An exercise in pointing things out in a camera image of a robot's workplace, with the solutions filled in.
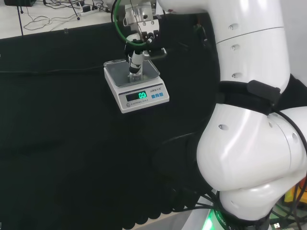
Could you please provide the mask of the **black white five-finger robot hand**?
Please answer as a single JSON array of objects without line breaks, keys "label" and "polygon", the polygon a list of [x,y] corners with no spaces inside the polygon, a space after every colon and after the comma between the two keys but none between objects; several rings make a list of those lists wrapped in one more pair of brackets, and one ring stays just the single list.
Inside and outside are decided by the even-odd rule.
[{"label": "black white five-finger robot hand", "polygon": [[125,47],[130,75],[141,75],[144,61],[167,55],[166,49],[158,45],[161,35],[157,19],[130,24],[124,20],[123,25],[130,27],[133,32],[127,37],[128,42]]}]

